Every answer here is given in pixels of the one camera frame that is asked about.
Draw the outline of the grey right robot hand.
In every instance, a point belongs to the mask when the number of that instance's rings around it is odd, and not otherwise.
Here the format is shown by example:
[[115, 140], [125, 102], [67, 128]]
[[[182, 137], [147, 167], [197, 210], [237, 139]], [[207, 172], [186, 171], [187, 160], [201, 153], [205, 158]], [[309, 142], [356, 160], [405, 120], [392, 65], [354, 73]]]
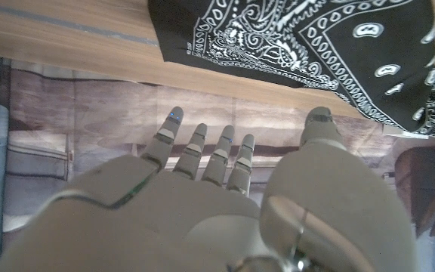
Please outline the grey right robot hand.
[[398, 196], [344, 146], [326, 107], [298, 150], [249, 196], [255, 140], [228, 166], [222, 131], [202, 174], [198, 125], [172, 170], [175, 107], [139, 156], [120, 156], [53, 195], [0, 258], [0, 271], [414, 271], [415, 239]]

